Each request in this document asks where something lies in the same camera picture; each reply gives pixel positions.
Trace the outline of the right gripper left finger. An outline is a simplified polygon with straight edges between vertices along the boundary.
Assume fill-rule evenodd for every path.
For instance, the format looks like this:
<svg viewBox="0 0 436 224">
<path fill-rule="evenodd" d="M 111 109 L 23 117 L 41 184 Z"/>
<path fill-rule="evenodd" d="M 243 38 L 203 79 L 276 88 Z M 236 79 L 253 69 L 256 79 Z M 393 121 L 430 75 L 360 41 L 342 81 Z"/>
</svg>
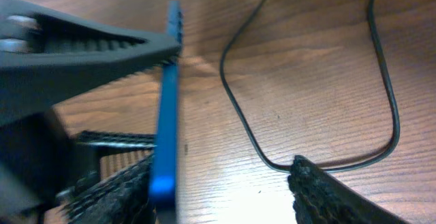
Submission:
<svg viewBox="0 0 436 224">
<path fill-rule="evenodd" d="M 87 189 L 62 211 L 68 223 L 150 224 L 155 207 L 149 199 L 153 155 Z"/>
</svg>

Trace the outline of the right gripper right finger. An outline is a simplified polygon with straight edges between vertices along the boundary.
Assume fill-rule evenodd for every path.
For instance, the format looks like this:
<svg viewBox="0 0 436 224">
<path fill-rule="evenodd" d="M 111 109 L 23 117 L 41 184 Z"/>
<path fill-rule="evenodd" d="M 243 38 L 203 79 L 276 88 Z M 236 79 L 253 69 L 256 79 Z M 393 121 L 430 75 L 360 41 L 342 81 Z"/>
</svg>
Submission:
<svg viewBox="0 0 436 224">
<path fill-rule="evenodd" d="M 287 181 L 294 195 L 293 208 L 298 224 L 406 224 L 303 156 L 294 157 Z"/>
</svg>

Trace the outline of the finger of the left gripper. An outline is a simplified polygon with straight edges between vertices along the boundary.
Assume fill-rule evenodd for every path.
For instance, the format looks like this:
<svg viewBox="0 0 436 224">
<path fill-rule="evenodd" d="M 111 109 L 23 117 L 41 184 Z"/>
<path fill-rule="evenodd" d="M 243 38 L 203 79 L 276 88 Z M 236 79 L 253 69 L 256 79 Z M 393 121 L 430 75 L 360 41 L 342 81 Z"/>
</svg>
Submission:
<svg viewBox="0 0 436 224">
<path fill-rule="evenodd" d="M 1 124 L 8 125 L 181 50 L 165 33 L 122 29 L 21 0 L 1 0 Z"/>
</svg>

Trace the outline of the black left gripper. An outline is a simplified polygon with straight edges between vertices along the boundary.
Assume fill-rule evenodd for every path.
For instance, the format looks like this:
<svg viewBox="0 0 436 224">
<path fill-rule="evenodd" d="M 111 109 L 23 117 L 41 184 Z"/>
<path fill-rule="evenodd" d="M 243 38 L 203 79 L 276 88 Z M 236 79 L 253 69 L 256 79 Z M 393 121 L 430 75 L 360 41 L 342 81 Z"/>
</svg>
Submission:
<svg viewBox="0 0 436 224">
<path fill-rule="evenodd" d="M 49 210 L 98 183 L 99 158 L 91 146 L 156 147 L 153 134 L 82 131 L 75 140 L 54 110 L 1 126 L 1 215 Z"/>
</svg>

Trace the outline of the blue Samsung Galaxy smartphone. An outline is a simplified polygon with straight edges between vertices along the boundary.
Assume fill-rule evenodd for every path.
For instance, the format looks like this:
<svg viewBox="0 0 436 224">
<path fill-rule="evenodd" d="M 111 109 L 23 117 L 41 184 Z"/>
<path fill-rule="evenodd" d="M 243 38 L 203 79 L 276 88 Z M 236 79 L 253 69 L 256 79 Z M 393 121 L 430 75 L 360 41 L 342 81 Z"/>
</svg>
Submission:
<svg viewBox="0 0 436 224">
<path fill-rule="evenodd" d="M 180 50 L 162 67 L 156 147 L 149 181 L 149 197 L 162 224 L 177 224 L 178 187 L 178 91 Z"/>
</svg>

